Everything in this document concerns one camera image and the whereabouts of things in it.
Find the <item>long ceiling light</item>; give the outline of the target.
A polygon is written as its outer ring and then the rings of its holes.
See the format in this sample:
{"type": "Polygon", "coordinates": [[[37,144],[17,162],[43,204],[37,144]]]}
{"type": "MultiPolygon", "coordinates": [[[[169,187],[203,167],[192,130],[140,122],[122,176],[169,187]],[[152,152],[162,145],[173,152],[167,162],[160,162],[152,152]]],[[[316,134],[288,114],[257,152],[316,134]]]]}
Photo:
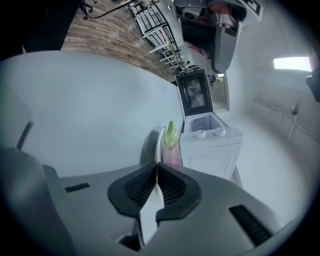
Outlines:
{"type": "Polygon", "coordinates": [[[284,57],[273,60],[274,68],[277,70],[298,70],[311,72],[312,67],[308,57],[284,57]]]}

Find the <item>white oval plate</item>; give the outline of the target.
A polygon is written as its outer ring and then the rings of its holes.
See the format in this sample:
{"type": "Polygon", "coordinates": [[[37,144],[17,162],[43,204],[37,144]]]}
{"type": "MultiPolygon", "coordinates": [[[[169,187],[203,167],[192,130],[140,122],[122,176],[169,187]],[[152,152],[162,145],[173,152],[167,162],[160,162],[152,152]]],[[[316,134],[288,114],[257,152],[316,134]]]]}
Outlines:
{"type": "MultiPolygon", "coordinates": [[[[167,127],[163,126],[158,134],[155,146],[154,160],[159,163],[162,160],[164,134],[167,127]]],[[[163,193],[158,185],[158,174],[155,175],[155,185],[146,203],[140,210],[140,227],[143,244],[146,245],[158,230],[156,215],[165,207],[163,193]]]]}

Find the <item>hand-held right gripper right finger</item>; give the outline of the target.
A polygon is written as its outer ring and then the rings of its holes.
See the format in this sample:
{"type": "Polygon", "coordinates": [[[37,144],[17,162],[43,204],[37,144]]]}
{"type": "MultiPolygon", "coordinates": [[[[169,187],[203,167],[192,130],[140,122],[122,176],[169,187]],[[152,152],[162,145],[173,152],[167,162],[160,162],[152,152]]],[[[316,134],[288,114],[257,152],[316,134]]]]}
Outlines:
{"type": "Polygon", "coordinates": [[[156,256],[270,256],[283,224],[231,181],[160,163],[156,256]]]}

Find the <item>person's black trousers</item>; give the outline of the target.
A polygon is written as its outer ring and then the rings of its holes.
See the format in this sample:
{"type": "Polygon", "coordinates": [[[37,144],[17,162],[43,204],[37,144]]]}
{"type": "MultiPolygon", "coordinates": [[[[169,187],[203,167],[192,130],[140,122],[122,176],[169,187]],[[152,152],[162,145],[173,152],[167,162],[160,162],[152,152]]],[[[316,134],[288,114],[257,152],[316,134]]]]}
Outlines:
{"type": "Polygon", "coordinates": [[[27,53],[61,50],[82,0],[21,0],[27,53]]]}

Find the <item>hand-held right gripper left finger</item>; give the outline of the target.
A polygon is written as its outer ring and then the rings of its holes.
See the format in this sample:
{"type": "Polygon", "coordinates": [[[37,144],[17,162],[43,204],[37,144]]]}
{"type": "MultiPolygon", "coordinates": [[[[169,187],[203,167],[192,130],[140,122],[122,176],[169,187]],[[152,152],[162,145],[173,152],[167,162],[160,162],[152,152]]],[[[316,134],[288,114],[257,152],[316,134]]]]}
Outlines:
{"type": "Polygon", "coordinates": [[[73,213],[79,214],[86,224],[134,251],[147,245],[142,241],[140,211],[156,184],[156,172],[147,172],[147,164],[71,177],[59,177],[48,165],[43,168],[49,185],[62,189],[73,213]],[[137,217],[120,214],[110,201],[117,200],[121,192],[142,200],[137,217]]]}

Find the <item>purple eggplant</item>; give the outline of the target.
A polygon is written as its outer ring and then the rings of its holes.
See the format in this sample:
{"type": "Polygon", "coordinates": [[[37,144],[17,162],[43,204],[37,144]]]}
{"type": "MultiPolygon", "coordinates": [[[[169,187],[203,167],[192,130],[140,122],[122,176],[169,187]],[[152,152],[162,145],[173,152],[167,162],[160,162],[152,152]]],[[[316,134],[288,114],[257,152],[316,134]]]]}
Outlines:
{"type": "Polygon", "coordinates": [[[173,120],[169,122],[168,129],[163,137],[162,159],[166,164],[182,166],[179,137],[173,120]]]}

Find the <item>person's left hand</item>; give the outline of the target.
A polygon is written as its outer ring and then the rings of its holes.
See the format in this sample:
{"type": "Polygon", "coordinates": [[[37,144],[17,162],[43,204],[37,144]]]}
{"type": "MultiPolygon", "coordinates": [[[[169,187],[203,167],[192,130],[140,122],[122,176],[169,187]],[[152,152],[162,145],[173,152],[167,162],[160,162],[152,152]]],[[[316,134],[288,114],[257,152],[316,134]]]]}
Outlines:
{"type": "Polygon", "coordinates": [[[216,18],[217,24],[226,29],[235,29],[237,27],[238,10],[227,3],[213,2],[208,7],[209,13],[216,18]]]}

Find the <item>white metal rack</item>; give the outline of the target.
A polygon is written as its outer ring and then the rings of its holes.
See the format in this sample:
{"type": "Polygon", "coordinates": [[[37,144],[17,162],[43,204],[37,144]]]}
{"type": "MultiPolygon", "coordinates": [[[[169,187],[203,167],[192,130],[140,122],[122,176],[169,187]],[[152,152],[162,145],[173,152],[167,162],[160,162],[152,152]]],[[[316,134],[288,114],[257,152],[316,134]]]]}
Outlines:
{"type": "Polygon", "coordinates": [[[168,20],[154,0],[135,0],[129,5],[142,38],[151,44],[150,55],[160,55],[159,62],[170,71],[183,63],[180,49],[168,20]]]}

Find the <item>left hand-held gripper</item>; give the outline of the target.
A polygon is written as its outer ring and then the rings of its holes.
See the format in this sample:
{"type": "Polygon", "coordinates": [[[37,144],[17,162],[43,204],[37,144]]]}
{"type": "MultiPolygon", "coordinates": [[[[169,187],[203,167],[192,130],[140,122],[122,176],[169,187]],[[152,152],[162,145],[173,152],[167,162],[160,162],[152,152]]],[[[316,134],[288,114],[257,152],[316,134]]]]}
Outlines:
{"type": "Polygon", "coordinates": [[[257,0],[174,0],[174,6],[176,14],[180,18],[184,18],[182,17],[182,9],[185,7],[201,8],[200,17],[198,20],[192,20],[193,22],[204,22],[211,16],[211,21],[215,27],[214,55],[211,65],[216,73],[225,73],[230,67],[242,24],[251,25],[260,22],[262,19],[262,6],[257,0]],[[214,13],[211,16],[208,8],[214,2],[229,4],[237,9],[238,14],[234,29],[223,27],[222,14],[214,13]]]}

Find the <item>white microwave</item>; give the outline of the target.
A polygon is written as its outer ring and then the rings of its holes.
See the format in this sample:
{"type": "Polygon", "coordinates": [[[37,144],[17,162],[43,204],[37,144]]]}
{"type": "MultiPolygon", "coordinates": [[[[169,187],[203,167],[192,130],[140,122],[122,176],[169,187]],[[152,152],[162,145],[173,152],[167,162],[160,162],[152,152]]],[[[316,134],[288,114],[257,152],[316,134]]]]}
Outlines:
{"type": "Polygon", "coordinates": [[[182,165],[230,180],[236,169],[243,134],[214,112],[206,71],[175,77],[184,117],[179,138],[182,165]]]}

